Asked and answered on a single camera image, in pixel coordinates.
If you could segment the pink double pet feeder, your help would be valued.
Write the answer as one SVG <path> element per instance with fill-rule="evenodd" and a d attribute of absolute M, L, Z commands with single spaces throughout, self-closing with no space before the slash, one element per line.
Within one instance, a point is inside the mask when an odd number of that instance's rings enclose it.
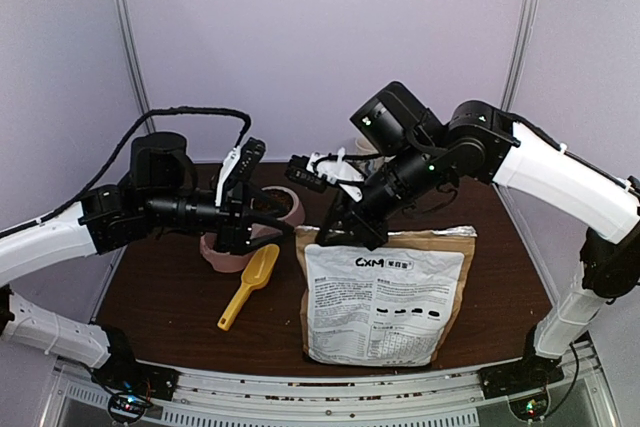
<path fill-rule="evenodd" d="M 304 223 L 305 210 L 298 195 L 293 190 L 284 186 L 267 186 L 263 188 L 263 191 L 277 200 L 284 200 L 285 205 L 289 207 L 288 212 L 283 217 L 280 217 L 280 220 L 292 227 L 297 227 Z M 270 234 L 279 234 L 279 231 L 274 227 L 261 224 L 252 226 L 252 239 Z M 207 233 L 200 238 L 199 249 L 204 260 L 219 273 L 230 274 L 243 271 L 252 257 L 252 253 L 231 255 L 217 252 L 213 249 L 215 240 L 216 235 L 213 233 Z"/>

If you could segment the yellow plastic scoop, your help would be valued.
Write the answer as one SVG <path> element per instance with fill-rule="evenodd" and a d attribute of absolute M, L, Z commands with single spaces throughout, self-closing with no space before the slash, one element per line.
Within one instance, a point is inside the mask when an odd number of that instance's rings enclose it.
<path fill-rule="evenodd" d="M 280 247 L 276 244 L 268 244 L 255 252 L 242 272 L 240 286 L 219 318 L 219 329 L 229 331 L 250 295 L 269 283 L 279 254 Z"/>

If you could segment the pet food bag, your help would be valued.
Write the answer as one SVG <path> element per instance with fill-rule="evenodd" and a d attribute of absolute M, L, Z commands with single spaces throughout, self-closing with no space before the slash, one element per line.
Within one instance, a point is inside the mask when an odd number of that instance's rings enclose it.
<path fill-rule="evenodd" d="M 321 246 L 318 229 L 295 231 L 307 288 L 303 351 L 312 360 L 361 367 L 424 367 L 460 312 L 475 254 L 472 226 L 393 232 L 374 251 Z"/>

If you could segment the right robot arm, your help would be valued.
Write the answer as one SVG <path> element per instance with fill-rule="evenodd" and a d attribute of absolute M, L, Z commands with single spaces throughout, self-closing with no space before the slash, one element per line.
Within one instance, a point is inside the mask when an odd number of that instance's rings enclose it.
<path fill-rule="evenodd" d="M 592 166 L 514 113 L 483 101 L 459 105 L 440 121 L 409 89 L 391 82 L 351 118 L 384 162 L 363 177 L 345 154 L 316 154 L 307 164 L 339 188 L 323 230 L 369 249 L 388 239 L 388 220 L 425 193 L 464 177 L 514 189 L 571 215 L 587 227 L 582 271 L 532 331 L 513 366 L 519 387 L 535 387 L 609 301 L 639 281 L 639 183 Z"/>

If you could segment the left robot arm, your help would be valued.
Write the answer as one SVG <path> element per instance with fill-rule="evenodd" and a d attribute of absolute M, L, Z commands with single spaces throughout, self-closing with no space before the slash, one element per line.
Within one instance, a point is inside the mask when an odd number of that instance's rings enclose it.
<path fill-rule="evenodd" d="M 50 218 L 1 235 L 1 338 L 104 370 L 123 391 L 144 380 L 126 335 L 82 324 L 20 296 L 11 282 L 54 264 L 118 250 L 154 232 L 215 236 L 214 249 L 245 255 L 292 233 L 284 208 L 249 179 L 265 145 L 250 139 L 227 155 L 213 190 L 199 188 L 187 140 L 174 132 L 138 137 L 117 184 L 91 188 Z"/>

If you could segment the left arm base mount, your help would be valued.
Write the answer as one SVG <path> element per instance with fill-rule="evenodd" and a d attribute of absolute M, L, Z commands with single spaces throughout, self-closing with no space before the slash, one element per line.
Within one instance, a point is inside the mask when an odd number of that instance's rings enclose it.
<path fill-rule="evenodd" d="M 92 380 L 109 396 L 107 412 L 117 424 L 129 426 L 142 419 L 153 399 L 170 401 L 179 372 L 138 361 L 128 338 L 118 328 L 105 327 L 108 358 L 98 368 L 90 368 Z"/>

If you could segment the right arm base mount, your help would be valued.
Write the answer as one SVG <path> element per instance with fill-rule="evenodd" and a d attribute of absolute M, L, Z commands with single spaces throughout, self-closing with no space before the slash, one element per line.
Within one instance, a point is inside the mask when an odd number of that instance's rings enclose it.
<path fill-rule="evenodd" d="M 525 337 L 521 358 L 478 371 L 485 399 L 508 397 L 511 413 L 521 421 L 542 421 L 552 412 L 550 384 L 564 379 L 560 359 L 539 356 L 534 348 L 535 327 Z"/>

